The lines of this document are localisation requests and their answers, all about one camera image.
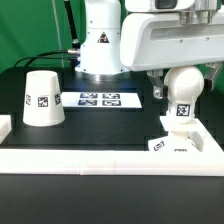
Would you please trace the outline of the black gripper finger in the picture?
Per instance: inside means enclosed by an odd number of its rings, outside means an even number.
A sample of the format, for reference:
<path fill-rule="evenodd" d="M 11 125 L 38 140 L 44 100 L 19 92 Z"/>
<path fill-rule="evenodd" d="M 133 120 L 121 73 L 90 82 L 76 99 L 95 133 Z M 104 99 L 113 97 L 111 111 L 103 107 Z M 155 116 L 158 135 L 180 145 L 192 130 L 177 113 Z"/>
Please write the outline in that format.
<path fill-rule="evenodd" d="M 167 96 L 168 87 L 163 84 L 161 77 L 164 72 L 162 69 L 148 70 L 147 76 L 153 85 L 153 96 L 157 99 L 162 99 Z"/>
<path fill-rule="evenodd" d="M 204 76 L 205 87 L 212 91 L 215 88 L 216 80 L 223 68 L 222 62 L 211 62 L 206 64 L 207 72 Z"/>

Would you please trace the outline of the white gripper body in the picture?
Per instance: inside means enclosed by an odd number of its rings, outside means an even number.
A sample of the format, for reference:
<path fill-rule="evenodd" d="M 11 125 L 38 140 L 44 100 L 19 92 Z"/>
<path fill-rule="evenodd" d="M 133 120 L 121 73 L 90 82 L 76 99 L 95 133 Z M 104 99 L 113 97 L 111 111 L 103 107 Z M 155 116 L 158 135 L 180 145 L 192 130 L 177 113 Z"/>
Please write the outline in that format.
<path fill-rule="evenodd" d="M 133 71 L 224 61 L 222 0 L 125 0 L 121 62 Z"/>

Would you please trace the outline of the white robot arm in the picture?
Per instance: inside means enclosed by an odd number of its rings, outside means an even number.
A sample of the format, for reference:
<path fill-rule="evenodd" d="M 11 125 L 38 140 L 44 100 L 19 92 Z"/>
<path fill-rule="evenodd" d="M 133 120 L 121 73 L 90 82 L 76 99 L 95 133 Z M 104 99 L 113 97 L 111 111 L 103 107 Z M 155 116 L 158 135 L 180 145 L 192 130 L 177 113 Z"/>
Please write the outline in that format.
<path fill-rule="evenodd" d="M 163 98 L 168 68 L 205 64 L 210 88 L 224 65 L 223 0 L 84 0 L 86 39 L 76 71 L 109 80 L 128 70 L 145 71 L 154 96 Z"/>

